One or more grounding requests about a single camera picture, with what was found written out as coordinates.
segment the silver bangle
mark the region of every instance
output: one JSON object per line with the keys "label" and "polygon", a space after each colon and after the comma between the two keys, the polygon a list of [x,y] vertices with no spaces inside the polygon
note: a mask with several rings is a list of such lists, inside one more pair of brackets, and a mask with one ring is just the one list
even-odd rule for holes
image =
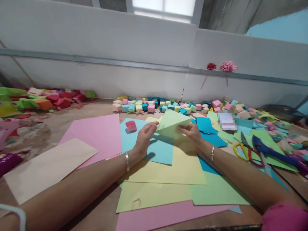
{"label": "silver bangle", "polygon": [[214,145],[212,147],[212,162],[214,162]]}
{"label": "silver bangle", "polygon": [[125,154],[125,158],[126,158],[126,171],[128,172],[129,171],[129,163],[128,163],[128,152],[126,151],[126,154]]}

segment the pink sleeve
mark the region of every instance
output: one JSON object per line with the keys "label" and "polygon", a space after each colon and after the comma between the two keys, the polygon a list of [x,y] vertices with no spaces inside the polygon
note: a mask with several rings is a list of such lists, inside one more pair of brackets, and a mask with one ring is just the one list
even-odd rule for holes
{"label": "pink sleeve", "polygon": [[295,205],[273,206],[266,211],[262,220],[262,231],[308,230],[308,212]]}

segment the wooden table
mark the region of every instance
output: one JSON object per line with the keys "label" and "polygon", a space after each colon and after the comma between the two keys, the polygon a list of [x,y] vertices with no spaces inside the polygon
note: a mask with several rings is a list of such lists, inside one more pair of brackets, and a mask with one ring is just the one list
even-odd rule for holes
{"label": "wooden table", "polygon": [[[74,120],[85,119],[97,116],[105,116],[112,114],[110,100],[95,100],[90,103],[85,103],[84,107],[77,109],[76,106],[54,112],[52,114],[35,114],[31,118],[43,119],[43,124],[34,128],[33,131],[28,128],[20,128],[21,136],[17,142],[10,144],[3,152],[17,153],[22,150],[31,150],[27,160],[55,147],[63,137],[66,130]],[[125,118],[145,120],[148,116],[159,118],[161,113],[155,114],[145,113],[143,115],[120,113],[120,122]],[[279,169],[282,175],[287,177],[287,180],[294,184],[296,190],[307,195],[307,182],[299,178],[293,172]],[[121,188],[117,183],[114,183],[106,190],[99,198],[97,198],[89,207],[81,214],[70,221],[61,230],[74,231],[101,231],[115,230],[118,215],[116,207],[119,201]],[[0,178],[0,203],[17,206],[17,202],[8,188],[4,178]],[[233,226],[248,226],[259,225],[262,223],[260,211],[250,205],[240,206],[243,214],[237,214],[231,211],[225,211],[210,216],[197,218],[183,223],[175,224],[159,230],[190,230],[190,229],[205,229],[218,227],[233,227]]]}

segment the paper flower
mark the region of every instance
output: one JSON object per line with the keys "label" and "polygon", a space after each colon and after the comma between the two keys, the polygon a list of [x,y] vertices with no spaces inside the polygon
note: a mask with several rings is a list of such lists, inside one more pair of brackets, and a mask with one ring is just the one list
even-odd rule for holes
{"label": "paper flower", "polygon": [[209,63],[207,69],[208,69],[208,70],[214,70],[214,69],[216,69],[216,64],[214,64],[214,63]]}
{"label": "paper flower", "polygon": [[223,72],[232,72],[233,70],[237,69],[237,66],[235,66],[232,61],[228,61],[228,62],[224,62],[220,66],[220,69]]}

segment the hand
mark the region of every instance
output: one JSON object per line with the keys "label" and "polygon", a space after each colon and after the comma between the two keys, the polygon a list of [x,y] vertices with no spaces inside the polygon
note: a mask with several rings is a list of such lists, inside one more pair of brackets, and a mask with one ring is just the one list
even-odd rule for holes
{"label": "hand", "polygon": [[151,136],[156,132],[158,124],[159,122],[148,123],[139,131],[135,147],[131,150],[137,162],[147,155]]}
{"label": "hand", "polygon": [[184,135],[186,135],[196,146],[196,148],[199,148],[202,150],[202,142],[204,139],[201,137],[198,126],[196,124],[190,123],[187,128],[184,128],[182,126],[178,126],[178,129],[180,132],[182,132]]}

